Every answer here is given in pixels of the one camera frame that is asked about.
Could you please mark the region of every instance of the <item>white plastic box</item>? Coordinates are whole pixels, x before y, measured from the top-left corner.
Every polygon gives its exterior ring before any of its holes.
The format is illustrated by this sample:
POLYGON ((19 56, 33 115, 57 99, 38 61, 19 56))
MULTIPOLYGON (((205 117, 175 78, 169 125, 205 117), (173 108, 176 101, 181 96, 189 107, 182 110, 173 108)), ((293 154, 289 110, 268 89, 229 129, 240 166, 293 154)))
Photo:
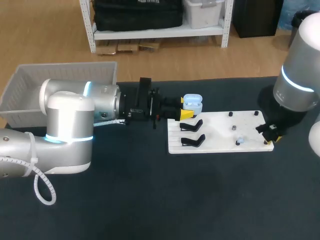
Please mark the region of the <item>white plastic box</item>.
POLYGON ((183 0, 186 19, 192 29, 216 26, 225 0, 183 0))

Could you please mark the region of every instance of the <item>white plastic basket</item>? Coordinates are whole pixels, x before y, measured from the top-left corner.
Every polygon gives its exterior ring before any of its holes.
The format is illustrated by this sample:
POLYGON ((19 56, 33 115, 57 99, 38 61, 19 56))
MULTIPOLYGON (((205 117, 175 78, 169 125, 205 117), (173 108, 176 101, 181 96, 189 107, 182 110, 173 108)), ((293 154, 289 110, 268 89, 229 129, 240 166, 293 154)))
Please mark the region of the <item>white plastic basket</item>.
POLYGON ((186 19, 192 29, 216 26, 225 0, 183 0, 186 19))
POLYGON ((0 116, 12 128, 45 127, 47 117, 41 112, 39 92, 47 79, 93 81, 116 84, 117 63, 81 62, 19 65, 0 99, 0 116))

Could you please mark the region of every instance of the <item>cable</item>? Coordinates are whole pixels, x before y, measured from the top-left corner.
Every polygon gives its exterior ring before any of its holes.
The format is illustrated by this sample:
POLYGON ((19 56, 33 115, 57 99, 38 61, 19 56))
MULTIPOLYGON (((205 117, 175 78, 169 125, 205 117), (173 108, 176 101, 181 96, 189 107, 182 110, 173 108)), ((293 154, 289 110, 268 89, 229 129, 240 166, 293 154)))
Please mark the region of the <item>cable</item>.
MULTIPOLYGON (((16 158, 12 158, 12 157, 6 157, 6 156, 0 156, 0 162, 18 164, 18 165, 21 165, 21 166, 24 166, 24 167, 27 167, 27 168, 29 168, 30 165, 31 165, 30 163, 28 163, 26 161, 23 161, 23 160, 20 160, 20 159, 16 159, 16 158)), ((55 204, 55 202, 57 200, 57 194, 56 194, 56 191, 54 189, 54 186, 52 186, 52 184, 49 181, 49 179, 46 177, 46 175, 39 168, 37 168, 36 166, 33 166, 32 167, 32 171, 35 172, 33 188, 34 188, 34 192, 35 192, 36 197, 40 200, 40 202, 42 202, 45 205, 50 206, 50 205, 55 204), (40 195, 40 192, 39 192, 39 189, 38 189, 39 176, 44 181, 44 183, 46 184, 46 186, 48 187, 48 189, 51 192, 51 197, 52 197, 51 201, 45 200, 40 195)))
POLYGON ((112 120, 112 121, 103 121, 103 122, 97 122, 93 124, 94 127, 100 127, 100 126, 105 126, 109 124, 126 124, 126 120, 124 119, 117 119, 117 120, 112 120))

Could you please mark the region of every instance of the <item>black bag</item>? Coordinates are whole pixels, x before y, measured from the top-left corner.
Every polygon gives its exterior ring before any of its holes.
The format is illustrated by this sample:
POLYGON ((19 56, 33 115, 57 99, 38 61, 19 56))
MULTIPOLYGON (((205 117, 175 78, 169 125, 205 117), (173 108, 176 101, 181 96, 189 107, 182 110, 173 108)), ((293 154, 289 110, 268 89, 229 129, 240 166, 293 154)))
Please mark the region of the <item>black bag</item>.
POLYGON ((182 0, 94 0, 93 9, 99 31, 166 29, 183 22, 182 0))

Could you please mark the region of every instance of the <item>cardboard box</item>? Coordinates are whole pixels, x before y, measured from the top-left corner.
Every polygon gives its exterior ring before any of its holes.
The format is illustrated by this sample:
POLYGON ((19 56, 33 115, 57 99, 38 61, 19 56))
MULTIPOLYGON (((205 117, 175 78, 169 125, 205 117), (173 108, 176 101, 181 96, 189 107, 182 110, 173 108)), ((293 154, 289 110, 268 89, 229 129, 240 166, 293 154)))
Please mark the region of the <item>cardboard box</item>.
POLYGON ((160 48, 162 38, 141 39, 139 49, 141 51, 157 52, 160 48))
POLYGON ((118 40, 98 40, 95 43, 95 52, 98 55, 117 54, 118 40))
POLYGON ((137 54, 139 52, 139 39, 122 39, 118 42, 119 53, 137 54))

